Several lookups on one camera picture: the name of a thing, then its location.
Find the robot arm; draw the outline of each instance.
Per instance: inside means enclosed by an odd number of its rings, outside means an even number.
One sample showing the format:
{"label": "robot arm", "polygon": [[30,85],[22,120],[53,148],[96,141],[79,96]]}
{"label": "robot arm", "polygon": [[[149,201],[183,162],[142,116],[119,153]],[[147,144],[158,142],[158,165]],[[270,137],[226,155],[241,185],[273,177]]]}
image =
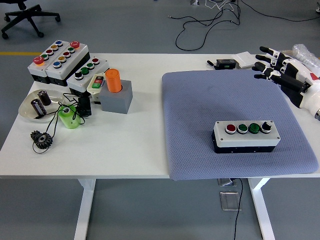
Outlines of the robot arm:
{"label": "robot arm", "polygon": [[252,69],[260,71],[256,79],[268,79],[281,86],[281,90],[298,108],[307,109],[320,121],[320,80],[300,61],[271,48],[260,47],[270,55],[256,55],[256,59],[267,62],[256,62]]}

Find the floor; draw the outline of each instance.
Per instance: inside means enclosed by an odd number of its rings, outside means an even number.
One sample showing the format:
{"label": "floor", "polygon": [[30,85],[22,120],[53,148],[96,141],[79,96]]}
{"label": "floor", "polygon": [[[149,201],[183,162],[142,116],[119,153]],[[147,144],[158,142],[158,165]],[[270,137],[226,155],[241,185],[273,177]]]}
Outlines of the floor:
{"label": "floor", "polygon": [[[27,66],[34,56],[4,52],[42,52],[55,40],[78,40],[87,44],[91,53],[259,54],[260,46],[290,50],[294,44],[305,44],[320,56],[320,19],[291,22],[265,17],[242,1],[240,26],[219,23],[201,49],[180,50],[175,40],[185,20],[168,16],[204,20],[218,13],[216,7],[206,7],[205,0],[199,2],[199,6],[190,6],[189,0],[28,0],[27,7],[40,3],[43,11],[59,12],[61,22],[54,17],[35,17],[44,38],[39,38],[25,20],[7,31],[9,39],[0,39],[0,146],[33,83]],[[244,2],[267,15],[293,20],[319,17],[316,0]],[[15,4],[0,6],[3,17],[6,12],[18,10]],[[236,21],[230,11],[224,11],[220,19]],[[207,31],[198,24],[189,24],[177,43],[182,48],[197,48]],[[98,180],[87,239],[233,239],[236,212],[222,211],[219,193],[240,192],[237,183],[237,187],[219,187],[216,179]],[[260,240],[248,182],[243,184],[236,239]],[[277,240],[319,239],[319,184],[320,180],[313,178],[271,179],[263,187]],[[81,196],[82,187],[76,179],[0,179],[0,239],[73,239]]]}

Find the black gear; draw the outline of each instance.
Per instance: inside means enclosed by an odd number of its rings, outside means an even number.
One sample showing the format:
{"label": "black gear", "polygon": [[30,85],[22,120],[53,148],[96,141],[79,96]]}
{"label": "black gear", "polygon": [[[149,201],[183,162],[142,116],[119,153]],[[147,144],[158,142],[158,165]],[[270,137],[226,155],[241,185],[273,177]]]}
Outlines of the black gear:
{"label": "black gear", "polygon": [[35,141],[38,137],[40,137],[41,135],[41,132],[39,132],[38,130],[37,131],[33,131],[31,134],[30,134],[30,137],[32,138],[33,141]]}
{"label": "black gear", "polygon": [[50,145],[53,142],[50,134],[48,134],[46,132],[41,133],[40,135],[37,135],[37,138],[33,141],[39,149],[47,149],[50,147]]}

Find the table leg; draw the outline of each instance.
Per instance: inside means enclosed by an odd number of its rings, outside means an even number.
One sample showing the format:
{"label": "table leg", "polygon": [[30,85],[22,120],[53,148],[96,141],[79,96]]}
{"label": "table leg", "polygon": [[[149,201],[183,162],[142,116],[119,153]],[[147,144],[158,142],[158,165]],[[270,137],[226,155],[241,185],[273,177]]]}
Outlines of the table leg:
{"label": "table leg", "polygon": [[83,187],[83,195],[74,240],[86,240],[96,179],[78,179],[78,181]]}
{"label": "table leg", "polygon": [[252,199],[258,217],[263,240],[275,240],[261,188],[270,178],[248,178]]}

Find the gray block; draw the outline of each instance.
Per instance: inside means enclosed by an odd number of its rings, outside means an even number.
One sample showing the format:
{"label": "gray block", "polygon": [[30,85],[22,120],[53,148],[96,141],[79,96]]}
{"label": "gray block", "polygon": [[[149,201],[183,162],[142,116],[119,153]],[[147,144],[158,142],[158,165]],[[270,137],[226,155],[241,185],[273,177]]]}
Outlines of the gray block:
{"label": "gray block", "polygon": [[117,93],[110,92],[108,85],[102,86],[99,94],[102,111],[127,114],[133,98],[131,81],[121,80],[122,90]]}

